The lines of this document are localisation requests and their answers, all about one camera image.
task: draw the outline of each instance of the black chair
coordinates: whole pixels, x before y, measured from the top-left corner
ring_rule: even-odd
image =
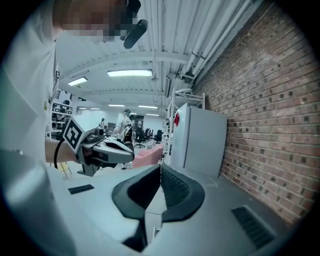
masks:
[[[138,129],[136,131],[136,138],[135,138],[135,142],[138,142],[138,144],[134,144],[134,146],[140,146],[140,149],[141,149],[141,146],[146,147],[145,145],[141,144],[141,142],[143,141],[144,141],[144,132],[141,129]]]
[[[160,144],[162,140],[162,130],[158,130],[156,135],[154,136],[155,142],[153,144]]]

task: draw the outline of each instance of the person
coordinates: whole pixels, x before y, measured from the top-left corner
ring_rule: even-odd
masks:
[[[123,111],[124,119],[117,125],[116,133],[118,134],[117,141],[123,143],[126,133],[132,127],[132,121],[130,120],[130,109],[125,109]]]
[[[102,127],[103,132],[105,134],[107,134],[107,125],[105,124],[105,119],[104,118],[101,119],[100,127]]]
[[[0,125],[1,148],[53,163],[59,142],[46,137],[45,131],[52,126],[52,103],[59,86],[56,39],[71,31],[106,42],[128,22],[124,18],[128,8],[140,6],[138,0],[46,0],[36,9],[15,35],[0,66],[0,116],[5,120]],[[8,113],[15,115],[8,118]],[[57,162],[66,161],[77,159],[63,142]]]
[[[102,120],[101,120],[100,127],[102,127],[103,129],[105,128],[105,119],[104,118],[102,118]]]

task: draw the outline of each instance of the ceiling beam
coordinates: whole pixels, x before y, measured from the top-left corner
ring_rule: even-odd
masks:
[[[114,102],[101,102],[95,100],[94,102],[90,99],[87,101],[79,101],[78,107],[88,107],[88,108],[110,108],[108,104],[115,104]],[[123,104],[125,105],[125,108],[134,108],[139,109],[141,111],[157,111],[156,109],[152,108],[144,108],[144,107],[138,107],[138,105],[146,105],[144,103],[126,103],[126,102],[117,102],[117,104]],[[168,106],[158,106],[159,110],[166,110]],[[121,110],[121,107],[112,107],[112,109],[119,109]]]
[[[179,54],[173,52],[155,52],[155,61],[158,62],[170,62],[178,64],[187,64],[190,56],[186,54]],[[99,66],[114,64],[114,63],[128,63],[128,62],[138,62],[138,61],[152,61],[153,54],[152,51],[139,51],[139,52],[126,52],[121,54],[115,54],[111,56],[102,57],[100,59],[95,59],[89,63],[85,63],[80,67],[76,67],[70,71],[63,73],[60,80],[74,76],[76,74],[81,74],[88,69],[96,69]]]
[[[154,90],[131,90],[131,89],[115,89],[115,90],[96,90],[93,92],[84,92],[81,94],[81,97],[85,98],[87,96],[96,96],[96,95],[139,95],[139,96],[158,96],[164,97],[164,91],[158,91],[158,94]]]

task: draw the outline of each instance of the red sticker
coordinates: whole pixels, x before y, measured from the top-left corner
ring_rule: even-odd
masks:
[[[179,123],[179,113],[176,113],[173,123],[178,127],[178,123]]]

